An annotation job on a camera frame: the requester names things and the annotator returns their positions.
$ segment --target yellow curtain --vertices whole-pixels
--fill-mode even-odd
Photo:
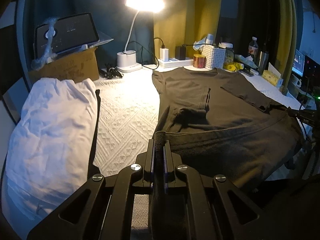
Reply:
[[[218,27],[221,0],[164,0],[165,9],[154,14],[154,37],[160,37],[174,57],[175,47],[193,44]],[[161,41],[155,40],[155,53],[159,57]],[[194,50],[187,47],[187,56]]]
[[[294,0],[280,0],[280,34],[275,67],[284,79],[281,87],[283,94],[287,93],[296,43],[297,16]]]

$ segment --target desk lamp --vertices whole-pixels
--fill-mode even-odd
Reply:
[[[117,69],[123,73],[129,73],[131,71],[139,70],[142,68],[142,65],[137,63],[136,51],[127,50],[134,20],[136,19],[140,11],[148,11],[154,13],[161,11],[164,8],[164,3],[162,0],[127,0],[125,5],[136,9],[137,12],[133,18],[124,51],[117,53]]]

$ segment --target black t-shirt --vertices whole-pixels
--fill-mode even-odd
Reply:
[[[266,97],[240,73],[177,68],[153,71],[160,96],[156,131],[201,174],[224,174],[254,189],[296,153],[301,128],[286,107]]]

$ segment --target cardboard box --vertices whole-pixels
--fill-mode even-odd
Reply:
[[[29,72],[32,83],[40,78],[49,77],[59,80],[72,79],[75,83],[87,78],[99,79],[97,59],[94,51],[97,47],[73,53],[44,65],[40,70]]]

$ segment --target white lamp base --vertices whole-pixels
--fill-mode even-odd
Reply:
[[[142,69],[142,65],[137,63],[136,52],[134,50],[117,53],[117,70],[122,73],[129,73],[139,69]]]

